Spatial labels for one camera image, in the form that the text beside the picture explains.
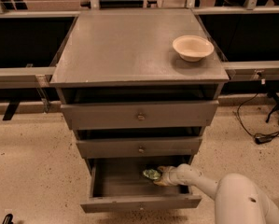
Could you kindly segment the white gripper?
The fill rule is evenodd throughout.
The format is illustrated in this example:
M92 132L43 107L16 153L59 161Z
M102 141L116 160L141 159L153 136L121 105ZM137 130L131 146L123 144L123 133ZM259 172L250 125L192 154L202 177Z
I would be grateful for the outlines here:
M159 166L157 170L163 173L163 180L154 180L153 183L155 185L166 187L184 184L184 180L182 178L182 169L180 167Z

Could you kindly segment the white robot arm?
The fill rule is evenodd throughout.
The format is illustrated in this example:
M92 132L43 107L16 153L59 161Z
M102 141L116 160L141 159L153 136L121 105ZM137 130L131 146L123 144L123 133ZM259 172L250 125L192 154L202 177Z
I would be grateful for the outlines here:
M279 224L279 208L251 179L227 174L215 181L189 164L160 166L158 186L194 186L215 202L216 224Z

